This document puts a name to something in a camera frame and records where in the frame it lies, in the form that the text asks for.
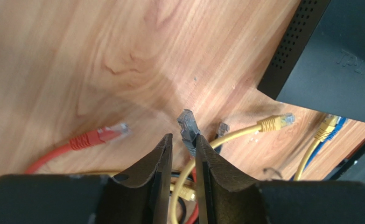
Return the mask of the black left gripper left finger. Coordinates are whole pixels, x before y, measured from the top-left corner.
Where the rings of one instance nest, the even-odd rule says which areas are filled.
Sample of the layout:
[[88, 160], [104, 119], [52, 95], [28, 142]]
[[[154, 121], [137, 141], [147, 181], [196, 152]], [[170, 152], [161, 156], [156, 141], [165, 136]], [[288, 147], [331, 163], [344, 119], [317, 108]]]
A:
[[146, 156], [110, 178], [98, 206], [100, 224], [165, 224], [172, 168], [168, 133]]

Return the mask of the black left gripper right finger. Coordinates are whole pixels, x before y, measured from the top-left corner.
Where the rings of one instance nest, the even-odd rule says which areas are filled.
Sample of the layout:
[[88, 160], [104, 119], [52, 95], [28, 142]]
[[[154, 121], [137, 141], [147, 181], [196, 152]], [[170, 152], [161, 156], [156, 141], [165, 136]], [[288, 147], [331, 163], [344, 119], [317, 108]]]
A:
[[202, 224], [267, 224], [260, 181], [196, 140], [197, 199]]

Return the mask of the black network switch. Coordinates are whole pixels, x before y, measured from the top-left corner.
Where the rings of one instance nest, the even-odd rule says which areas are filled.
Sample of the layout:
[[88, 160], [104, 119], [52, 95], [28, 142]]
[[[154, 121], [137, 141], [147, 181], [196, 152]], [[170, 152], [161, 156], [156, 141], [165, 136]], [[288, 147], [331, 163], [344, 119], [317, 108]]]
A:
[[257, 88], [365, 122], [365, 0], [302, 0]]

